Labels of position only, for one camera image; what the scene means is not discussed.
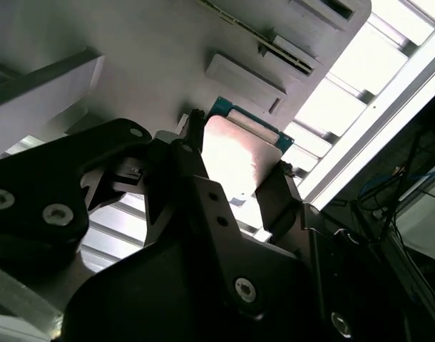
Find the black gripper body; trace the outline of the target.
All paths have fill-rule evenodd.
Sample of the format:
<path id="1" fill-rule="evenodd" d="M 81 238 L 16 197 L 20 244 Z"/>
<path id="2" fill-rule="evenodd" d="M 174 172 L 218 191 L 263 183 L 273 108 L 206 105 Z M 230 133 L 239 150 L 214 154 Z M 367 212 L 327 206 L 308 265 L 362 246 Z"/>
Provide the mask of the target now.
<path id="1" fill-rule="evenodd" d="M 325 341 L 309 274 L 246 234 L 210 249 L 176 234 L 92 276 L 64 316 L 64 341 Z"/>

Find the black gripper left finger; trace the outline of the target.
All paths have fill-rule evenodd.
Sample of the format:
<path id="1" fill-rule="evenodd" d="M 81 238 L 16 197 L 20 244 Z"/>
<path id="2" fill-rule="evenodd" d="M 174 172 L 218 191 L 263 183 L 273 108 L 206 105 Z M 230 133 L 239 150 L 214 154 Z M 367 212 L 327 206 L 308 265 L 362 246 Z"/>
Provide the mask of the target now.
<path id="1" fill-rule="evenodd" d="M 172 142 L 117 119 L 0 160 L 0 262 L 35 275 L 69 264 L 90 213 L 132 192 L 145 197 L 146 247 L 184 234 L 229 276 L 224 249 L 241 233 L 205 171 L 204 130 L 200 110 Z"/>

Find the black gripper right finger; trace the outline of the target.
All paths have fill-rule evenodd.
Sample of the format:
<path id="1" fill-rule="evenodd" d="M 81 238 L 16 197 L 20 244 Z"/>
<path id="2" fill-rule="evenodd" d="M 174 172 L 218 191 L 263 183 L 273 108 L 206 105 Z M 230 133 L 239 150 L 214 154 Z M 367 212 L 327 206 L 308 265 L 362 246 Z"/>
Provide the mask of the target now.
<path id="1" fill-rule="evenodd" d="M 331 231 L 323 214 L 300 198 L 284 162 L 255 191 L 270 244 L 293 253 L 306 271 L 297 293 L 326 341 L 413 341 L 399 282 L 373 240 L 345 226 Z"/>

